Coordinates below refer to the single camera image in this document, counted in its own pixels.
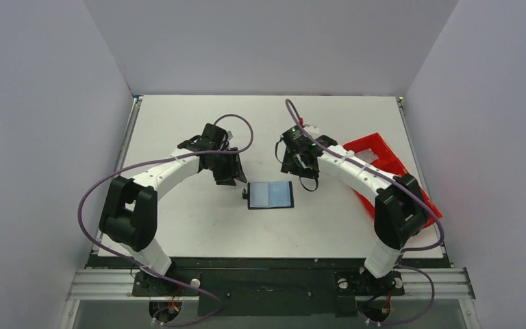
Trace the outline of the black leather card holder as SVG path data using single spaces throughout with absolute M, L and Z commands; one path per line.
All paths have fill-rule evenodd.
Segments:
M 248 182 L 242 190 L 242 198 L 247 201 L 249 210 L 295 207 L 291 181 Z

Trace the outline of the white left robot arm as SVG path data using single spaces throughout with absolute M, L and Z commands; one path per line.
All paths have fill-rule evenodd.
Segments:
M 171 189 L 203 170 L 212 172 L 219 186 L 246 182 L 238 148 L 230 147 L 231 132 L 208 123 L 202 134 L 178 144 L 169 161 L 132 178 L 112 179 L 101 213 L 99 229 L 121 244 L 141 263 L 151 287 L 161 295 L 172 293 L 177 276 L 169 271 L 173 261 L 155 238 L 158 202 Z

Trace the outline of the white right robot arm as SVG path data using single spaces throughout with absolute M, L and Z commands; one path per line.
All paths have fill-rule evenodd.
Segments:
M 429 220 L 417 179 L 410 174 L 398 176 L 382 171 L 332 138 L 321 135 L 312 140 L 296 126 L 286 130 L 280 141 L 286 146 L 281 172 L 311 180 L 318 180 L 322 173 L 330 175 L 373 206 L 376 238 L 359 283 L 365 291 L 377 292 L 401 259 L 406 243 Z

